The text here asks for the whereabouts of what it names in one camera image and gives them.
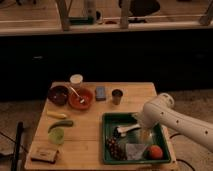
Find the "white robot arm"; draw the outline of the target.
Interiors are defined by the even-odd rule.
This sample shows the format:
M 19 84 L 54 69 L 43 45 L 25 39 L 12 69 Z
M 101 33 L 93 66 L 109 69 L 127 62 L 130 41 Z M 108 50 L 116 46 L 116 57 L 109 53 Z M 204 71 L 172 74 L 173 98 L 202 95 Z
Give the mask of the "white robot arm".
M 134 118 L 145 129 L 158 123 L 178 131 L 213 153 L 213 124 L 173 110 L 175 101 L 167 93 L 161 93 L 147 101 Z

